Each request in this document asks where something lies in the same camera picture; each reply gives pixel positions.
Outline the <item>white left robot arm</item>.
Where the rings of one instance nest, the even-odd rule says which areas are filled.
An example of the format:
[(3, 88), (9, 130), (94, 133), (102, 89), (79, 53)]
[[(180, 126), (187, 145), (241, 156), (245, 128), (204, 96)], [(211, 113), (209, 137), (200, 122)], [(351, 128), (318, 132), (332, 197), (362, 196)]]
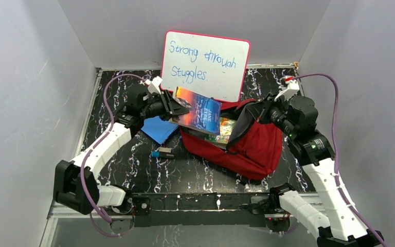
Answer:
[(96, 211), (107, 219), (105, 207), (113, 206), (120, 214), (133, 208), (126, 189), (118, 185), (101, 186), (96, 179), (107, 162), (144, 126), (148, 118), (167, 121), (191, 111), (186, 100), (175, 99), (167, 90), (144, 92), (128, 100), (113, 115), (113, 123), (71, 161), (61, 160), (55, 168), (53, 200), (83, 215)]

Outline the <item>red student backpack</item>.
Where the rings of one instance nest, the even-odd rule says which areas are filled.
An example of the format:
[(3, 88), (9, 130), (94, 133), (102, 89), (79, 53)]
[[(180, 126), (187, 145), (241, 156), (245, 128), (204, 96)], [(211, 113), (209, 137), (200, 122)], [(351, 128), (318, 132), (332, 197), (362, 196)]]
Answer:
[(255, 102), (248, 99), (222, 103), (221, 116), (240, 124), (234, 127), (226, 150), (204, 140), (204, 133), (180, 127), (186, 150), (247, 179), (264, 179), (279, 163), (282, 131), (272, 123), (262, 125), (246, 116), (245, 108)]

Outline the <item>Jane Eyre paperback book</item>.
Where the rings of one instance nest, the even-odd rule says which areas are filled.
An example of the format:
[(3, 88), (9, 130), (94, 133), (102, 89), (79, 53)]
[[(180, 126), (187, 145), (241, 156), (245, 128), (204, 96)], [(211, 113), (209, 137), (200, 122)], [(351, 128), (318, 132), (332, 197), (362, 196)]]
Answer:
[(169, 122), (206, 134), (220, 133), (222, 103), (178, 86), (173, 99), (188, 110), (187, 114), (173, 116)]

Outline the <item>green treehouse book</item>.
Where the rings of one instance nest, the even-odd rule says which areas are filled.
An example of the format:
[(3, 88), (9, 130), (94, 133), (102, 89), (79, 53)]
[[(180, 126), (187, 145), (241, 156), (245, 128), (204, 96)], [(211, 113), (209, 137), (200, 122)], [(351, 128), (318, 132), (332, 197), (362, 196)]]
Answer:
[(226, 149), (229, 137), (236, 125), (236, 121), (233, 119), (220, 117), (220, 134), (219, 135), (207, 135), (204, 140), (219, 147)]

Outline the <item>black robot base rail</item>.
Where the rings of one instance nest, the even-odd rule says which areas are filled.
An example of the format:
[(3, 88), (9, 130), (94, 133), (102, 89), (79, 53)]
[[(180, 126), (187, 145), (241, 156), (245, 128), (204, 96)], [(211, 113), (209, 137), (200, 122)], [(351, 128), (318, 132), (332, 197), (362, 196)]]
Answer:
[(275, 209), (267, 193), (134, 193), (125, 206), (109, 207), (114, 220), (133, 219), (136, 227), (165, 225), (245, 225), (274, 232), (294, 226)]

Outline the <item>blue notebook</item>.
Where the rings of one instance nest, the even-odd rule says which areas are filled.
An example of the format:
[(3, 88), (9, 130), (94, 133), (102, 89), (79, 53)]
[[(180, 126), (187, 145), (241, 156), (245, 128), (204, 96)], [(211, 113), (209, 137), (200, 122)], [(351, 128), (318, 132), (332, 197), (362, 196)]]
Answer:
[(157, 116), (145, 119), (141, 130), (156, 143), (162, 145), (177, 128), (178, 125), (163, 121)]

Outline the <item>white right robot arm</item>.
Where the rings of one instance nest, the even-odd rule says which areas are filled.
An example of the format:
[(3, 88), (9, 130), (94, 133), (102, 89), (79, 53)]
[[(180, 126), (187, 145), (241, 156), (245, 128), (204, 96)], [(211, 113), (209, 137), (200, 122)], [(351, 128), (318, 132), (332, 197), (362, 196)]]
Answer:
[(274, 124), (288, 137), (290, 152), (312, 181), (325, 212), (321, 213), (288, 184), (271, 189), (270, 209), (287, 211), (316, 239), (318, 246), (384, 245), (381, 232), (359, 215), (336, 170), (336, 154), (316, 129), (318, 110), (312, 99), (267, 97), (247, 107), (260, 124)]

